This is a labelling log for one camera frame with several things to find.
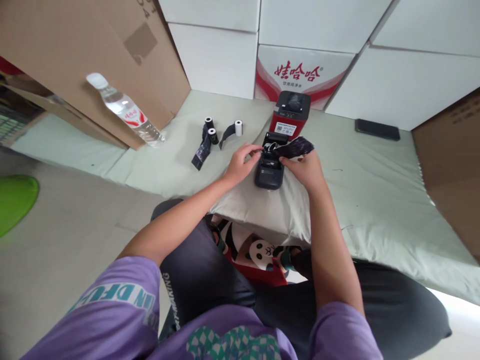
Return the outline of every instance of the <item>white box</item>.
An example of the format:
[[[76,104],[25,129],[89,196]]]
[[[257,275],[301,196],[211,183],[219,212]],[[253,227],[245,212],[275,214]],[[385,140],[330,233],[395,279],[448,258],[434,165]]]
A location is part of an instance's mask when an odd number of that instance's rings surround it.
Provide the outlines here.
[[[253,99],[258,32],[168,26],[192,90]]]
[[[401,0],[377,46],[480,57],[479,0]]]
[[[321,110],[349,67],[354,54],[260,45],[255,98],[276,102],[284,90],[311,96]]]
[[[327,114],[412,130],[480,85],[480,58],[366,47]]]
[[[159,0],[168,23],[256,33],[260,0]]]
[[[262,0],[260,44],[359,53],[391,0]]]

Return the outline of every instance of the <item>hand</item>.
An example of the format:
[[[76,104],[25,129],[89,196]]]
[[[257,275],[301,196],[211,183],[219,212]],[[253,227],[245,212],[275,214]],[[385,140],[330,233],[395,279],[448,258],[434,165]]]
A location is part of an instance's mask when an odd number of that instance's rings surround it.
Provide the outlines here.
[[[280,162],[295,175],[308,192],[316,189],[324,181],[320,159],[315,150],[299,157],[298,161],[281,157]]]
[[[230,165],[228,165],[228,169],[225,175],[223,175],[223,178],[228,180],[232,187],[238,185],[250,174],[255,164],[258,163],[262,149],[263,147],[258,145],[243,144],[231,156]],[[245,161],[245,157],[249,154],[251,159]]]

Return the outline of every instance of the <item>panda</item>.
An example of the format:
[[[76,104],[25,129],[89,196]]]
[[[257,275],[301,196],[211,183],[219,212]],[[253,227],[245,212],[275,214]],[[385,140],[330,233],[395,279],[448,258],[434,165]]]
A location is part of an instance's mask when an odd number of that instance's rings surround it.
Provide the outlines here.
[[[280,252],[280,248],[273,246],[263,239],[253,241],[245,257],[252,260],[261,270],[273,271],[273,258]]]

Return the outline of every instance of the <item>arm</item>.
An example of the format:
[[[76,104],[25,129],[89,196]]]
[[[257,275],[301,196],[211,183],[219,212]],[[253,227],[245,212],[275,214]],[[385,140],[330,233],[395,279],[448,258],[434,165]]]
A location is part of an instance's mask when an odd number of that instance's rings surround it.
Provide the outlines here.
[[[197,226],[210,208],[240,183],[260,159],[261,146],[244,144],[232,156],[228,169],[219,180],[163,213],[140,230],[120,253],[118,259],[140,256],[158,266]],[[252,158],[245,162],[250,154]]]
[[[311,262],[317,309],[341,302],[365,316],[357,272],[340,229],[316,151],[292,161],[280,158],[305,186],[310,201]]]

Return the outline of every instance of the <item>t-shirt sleeve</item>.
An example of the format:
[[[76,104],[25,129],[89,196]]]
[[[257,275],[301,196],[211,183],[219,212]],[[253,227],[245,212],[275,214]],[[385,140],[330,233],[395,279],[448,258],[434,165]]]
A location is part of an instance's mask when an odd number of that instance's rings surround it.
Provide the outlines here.
[[[22,359],[134,359],[157,343],[160,270],[145,257],[114,261]]]
[[[315,360],[381,360],[382,353],[365,318],[342,302],[323,306],[310,334]]]

